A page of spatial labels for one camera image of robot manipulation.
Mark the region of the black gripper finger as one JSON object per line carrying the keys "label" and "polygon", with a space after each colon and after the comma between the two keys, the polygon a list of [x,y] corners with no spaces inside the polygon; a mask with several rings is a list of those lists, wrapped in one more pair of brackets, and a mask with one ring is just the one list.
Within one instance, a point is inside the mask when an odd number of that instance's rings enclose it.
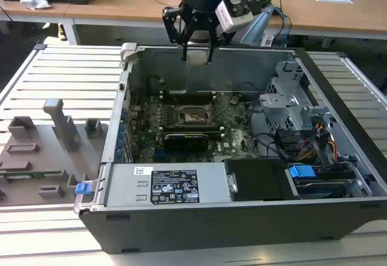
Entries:
{"label": "black gripper finger", "polygon": [[206,28],[209,32],[209,52],[207,56],[207,63],[212,63],[213,52],[216,48],[221,46],[227,46],[232,38],[233,33],[225,33],[217,34],[216,29],[219,26],[220,22],[216,15],[208,15]]}
{"label": "black gripper finger", "polygon": [[[170,42],[183,47],[181,59],[186,61],[188,42],[197,28],[197,10],[189,5],[165,7],[162,12],[162,19]],[[183,30],[176,29],[175,22],[177,19],[184,22]]]}

